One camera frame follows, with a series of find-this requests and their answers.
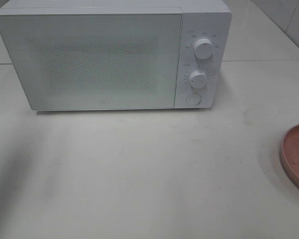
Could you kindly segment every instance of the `white knob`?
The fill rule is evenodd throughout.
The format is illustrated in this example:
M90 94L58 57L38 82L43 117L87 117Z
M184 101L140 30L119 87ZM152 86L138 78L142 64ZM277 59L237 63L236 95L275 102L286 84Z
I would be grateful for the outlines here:
M198 39L194 43L194 53L198 59L207 59L213 54L214 44L208 38Z
M203 71L194 71L189 75L188 82L192 88L200 89L206 86L207 76Z

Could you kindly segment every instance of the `microwave door window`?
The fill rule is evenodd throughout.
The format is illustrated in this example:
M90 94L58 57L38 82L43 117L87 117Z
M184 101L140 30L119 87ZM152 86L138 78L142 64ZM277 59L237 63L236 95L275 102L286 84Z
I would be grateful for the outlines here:
M0 17L34 110L173 108L181 14Z

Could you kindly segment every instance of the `copper plate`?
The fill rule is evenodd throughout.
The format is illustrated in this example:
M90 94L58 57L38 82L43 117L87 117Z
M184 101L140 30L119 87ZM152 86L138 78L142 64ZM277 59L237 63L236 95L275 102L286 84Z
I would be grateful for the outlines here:
M289 129L284 136L281 163L289 178L299 186L299 125Z

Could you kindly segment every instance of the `tiled wall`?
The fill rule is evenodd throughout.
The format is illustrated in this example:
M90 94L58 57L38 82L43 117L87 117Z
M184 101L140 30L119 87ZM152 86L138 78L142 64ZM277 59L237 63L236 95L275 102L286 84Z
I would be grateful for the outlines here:
M253 0L299 47L299 0Z

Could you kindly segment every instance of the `power knob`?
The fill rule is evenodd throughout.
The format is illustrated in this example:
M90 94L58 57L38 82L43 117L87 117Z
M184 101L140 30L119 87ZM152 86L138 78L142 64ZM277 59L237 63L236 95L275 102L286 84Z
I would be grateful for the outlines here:
M198 39L194 43L194 53L198 59L207 59L213 54L214 43L208 38Z
M206 73L203 71L194 71L189 75L188 82L192 88L203 88L207 84Z

